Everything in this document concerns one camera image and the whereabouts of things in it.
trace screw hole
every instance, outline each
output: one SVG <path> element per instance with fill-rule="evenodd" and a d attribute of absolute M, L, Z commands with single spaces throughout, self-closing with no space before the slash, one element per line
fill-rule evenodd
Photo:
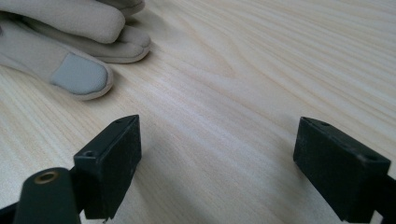
<path fill-rule="evenodd" d="M 86 151 L 83 155 L 86 157 L 93 157 L 95 154 L 92 151 Z"/>
<path fill-rule="evenodd" d="M 46 172 L 42 175 L 39 175 L 35 178 L 35 183 L 41 185 L 41 184 L 47 184 L 49 182 L 52 182 L 54 179 L 58 178 L 58 172 L 55 171 L 49 171 Z"/>
<path fill-rule="evenodd" d="M 371 156 L 371 155 L 366 155 L 365 157 L 366 157 L 368 160 L 370 160 L 370 161 L 377 161 L 377 160 L 378 160 L 377 157 Z"/>

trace wooden table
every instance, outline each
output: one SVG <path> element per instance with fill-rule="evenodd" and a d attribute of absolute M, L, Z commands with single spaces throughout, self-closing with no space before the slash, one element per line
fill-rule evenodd
<path fill-rule="evenodd" d="M 128 23 L 151 53 L 100 99 L 0 67 L 1 207 L 133 114 L 143 159 L 109 223 L 341 223 L 292 160 L 300 116 L 396 161 L 395 1 L 148 0 Z"/>

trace gray glove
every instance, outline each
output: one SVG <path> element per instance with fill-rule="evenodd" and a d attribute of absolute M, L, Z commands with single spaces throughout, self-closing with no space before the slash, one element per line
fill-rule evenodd
<path fill-rule="evenodd" d="M 149 36 L 125 26 L 125 16 L 144 6 L 144 0 L 1 0 L 0 64 L 79 100 L 99 97 L 113 84 L 105 63 L 133 63 L 149 52 Z"/>

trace gray fingertip pad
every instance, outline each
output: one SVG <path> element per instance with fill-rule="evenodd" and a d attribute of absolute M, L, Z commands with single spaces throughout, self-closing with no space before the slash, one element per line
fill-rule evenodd
<path fill-rule="evenodd" d="M 99 63 L 69 53 L 51 77 L 50 84 L 76 95 L 101 91 L 107 83 L 107 71 Z"/>

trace light wooden surface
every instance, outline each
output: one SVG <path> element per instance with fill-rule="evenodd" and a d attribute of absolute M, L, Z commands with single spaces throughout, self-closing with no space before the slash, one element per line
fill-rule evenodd
<path fill-rule="evenodd" d="M 396 161 L 395 1 L 148 0 L 128 23 L 152 51 L 98 100 L 0 67 L 1 207 L 133 114 L 143 159 L 108 223 L 341 223 L 292 161 L 300 116 Z"/>

